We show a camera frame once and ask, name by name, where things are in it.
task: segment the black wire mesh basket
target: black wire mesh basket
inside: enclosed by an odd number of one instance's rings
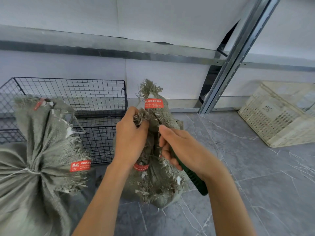
[[[61,98],[76,110],[80,134],[92,164],[110,163],[114,157],[116,123],[128,109],[124,80],[14,77],[0,88],[0,143],[26,141],[15,122],[13,99],[22,95]]]

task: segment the forearm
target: forearm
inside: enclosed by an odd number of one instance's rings
[[[228,169],[214,159],[205,182],[208,188],[215,231],[218,236],[256,235],[242,198]]]
[[[113,161],[73,236],[114,234],[120,195],[130,168]]]

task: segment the black gap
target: black gap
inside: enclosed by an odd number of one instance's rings
[[[224,47],[226,46],[227,42],[229,41],[234,29],[236,28],[238,22],[231,28],[231,30],[225,35],[223,38],[221,44],[218,47],[218,50],[223,50]],[[206,94],[210,91],[213,83],[215,82],[215,79],[221,70],[222,66],[217,66],[217,65],[211,65],[207,74],[207,77],[203,83],[200,97],[199,99],[202,99],[204,101]]]

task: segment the red sticker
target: red sticker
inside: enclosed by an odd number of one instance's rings
[[[144,108],[163,108],[163,100],[159,98],[148,98],[144,102]]]
[[[41,104],[44,102],[45,99],[46,99],[46,98],[41,98],[41,99],[39,99],[39,101],[37,102],[37,104],[36,104],[35,107],[34,107],[34,110],[35,110],[35,111],[41,106]]]
[[[80,171],[80,170],[89,170],[91,169],[90,160],[82,160],[71,163],[70,172]]]
[[[134,169],[137,171],[145,171],[149,168],[149,165],[138,165],[137,163],[134,164]]]

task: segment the wire basket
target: wire basket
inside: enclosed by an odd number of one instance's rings
[[[23,95],[63,99],[76,110],[86,131],[80,137],[92,164],[112,161],[116,123],[128,109],[124,80],[11,78],[0,88],[0,143],[26,141],[13,108],[13,99]]]
[[[239,115],[270,147],[315,142],[315,85],[262,82]]]

